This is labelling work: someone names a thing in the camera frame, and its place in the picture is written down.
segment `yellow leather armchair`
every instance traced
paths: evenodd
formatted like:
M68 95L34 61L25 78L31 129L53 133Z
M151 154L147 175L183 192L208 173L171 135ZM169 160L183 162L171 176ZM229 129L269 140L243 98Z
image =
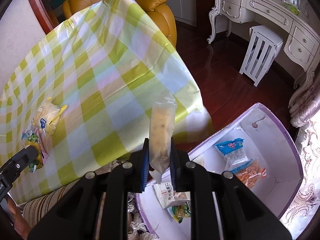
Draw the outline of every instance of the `yellow leather armchair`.
M69 19L76 12L101 0L65 0L62 4L63 14ZM177 43L177 30L174 16L165 4L167 0L136 0L138 5L150 16L163 34L175 47Z

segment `desk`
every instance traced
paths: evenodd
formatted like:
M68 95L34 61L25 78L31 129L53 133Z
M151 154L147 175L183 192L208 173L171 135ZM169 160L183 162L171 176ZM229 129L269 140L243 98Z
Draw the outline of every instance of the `desk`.
M300 17L284 7L281 0L215 0L215 5L209 13L212 33L207 39L209 44L215 39L215 19L217 15L225 15L230 20L227 36L231 33L232 22L245 23L255 20L259 14L279 25L288 34L284 52L290 60L299 64L306 72L306 80L291 96L289 108L300 94L313 84L315 69L320 62L320 36Z

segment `snack package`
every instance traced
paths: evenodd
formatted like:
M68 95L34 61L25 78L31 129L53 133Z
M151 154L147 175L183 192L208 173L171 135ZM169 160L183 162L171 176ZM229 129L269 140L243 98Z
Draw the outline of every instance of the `snack package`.
M252 188L258 179L263 179L267 176L266 168L261 169L258 165L258 160L250 161L246 167L239 169L239 171L231 172L248 188Z
M191 217L191 208L188 205L188 202L181 206L169 207L168 212L179 224L182 222L183 218Z
M190 200L190 192L176 192L173 190L171 182L154 184L153 189L162 208L180 206Z
M161 175L169 167L171 137L177 103L170 92L161 94L152 105L149 135L149 159L154 171L150 175L161 183Z
M32 130L28 130L27 132L22 133L21 139L26 140L25 147L33 146L38 151L36 159L29 164L30 171L33 173L37 169L43 167L45 161L48 158L48 155L41 147L41 142L39 140L39 134L37 133L37 131L33 132Z
M216 143L215 146L227 161L225 170L231 171L248 188L252 188L258 179L267 176L267 170L260 168L258 157L249 159L243 149L243 139Z
M243 150L243 139L237 138L233 141L216 143L215 146L227 162L225 170L231 171L240 165L250 161Z
M199 155L198 157L196 157L193 160L193 162L201 165L202 167L204 167L204 157L203 157L203 155Z
M44 150L47 152L47 138L53 134L60 121L60 115L67 108L67 105L62 107L55 106L51 103L51 97L41 104L33 119L33 125L38 128L40 140Z

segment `plastic table cover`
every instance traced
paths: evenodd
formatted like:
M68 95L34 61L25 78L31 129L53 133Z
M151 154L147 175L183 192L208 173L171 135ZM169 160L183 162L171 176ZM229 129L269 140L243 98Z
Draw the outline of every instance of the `plastic table cover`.
M49 137L48 159L25 169L11 194L20 204L137 149L149 135L154 98L178 104L176 143L201 141L211 118L172 44L134 0L103 0L51 31L22 60L0 97L0 164L23 148L40 104L68 105Z

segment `carved desk leg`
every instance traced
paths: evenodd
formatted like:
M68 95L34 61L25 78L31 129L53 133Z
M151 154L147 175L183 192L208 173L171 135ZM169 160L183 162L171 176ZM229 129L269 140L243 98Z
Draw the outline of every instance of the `carved desk leg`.
M299 77L297 77L297 78L294 80L294 83L293 83L293 88L294 88L294 89L297 89L297 87L298 87L298 81L299 81L299 79L302 77L303 74L304 74L304 72L303 72Z
M209 13L209 19L212 28L211 35L209 36L209 38L207 38L209 44L213 42L214 38L216 37L216 17L218 14L218 5L215 5Z
M288 108L291 108L293 107L293 105L295 104L295 100L296 98L301 95L303 92L307 91L313 84L313 78L315 76L315 69L319 63L319 61L317 61L317 64L315 65L314 61L311 63L311 66L308 68L306 74L307 74L307 77L306 77L306 80L305 82L303 83L303 85L297 89L293 95L291 96L290 98L290 101L289 101L289 106Z
M232 29L232 21L229 20L229 29L228 29L228 32L227 32L227 37L230 36L230 34L231 34L231 29Z

